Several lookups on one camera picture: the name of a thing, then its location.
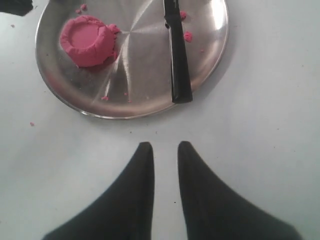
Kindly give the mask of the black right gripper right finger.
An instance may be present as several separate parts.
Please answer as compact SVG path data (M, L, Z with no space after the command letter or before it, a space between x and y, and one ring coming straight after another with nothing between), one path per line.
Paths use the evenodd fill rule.
M261 210L225 184L192 144L177 150L181 203L189 240L300 240L290 224Z

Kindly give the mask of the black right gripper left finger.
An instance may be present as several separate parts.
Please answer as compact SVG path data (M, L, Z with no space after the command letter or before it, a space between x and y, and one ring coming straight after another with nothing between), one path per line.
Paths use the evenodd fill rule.
M46 240L149 240L153 218L153 148L141 142L112 185Z

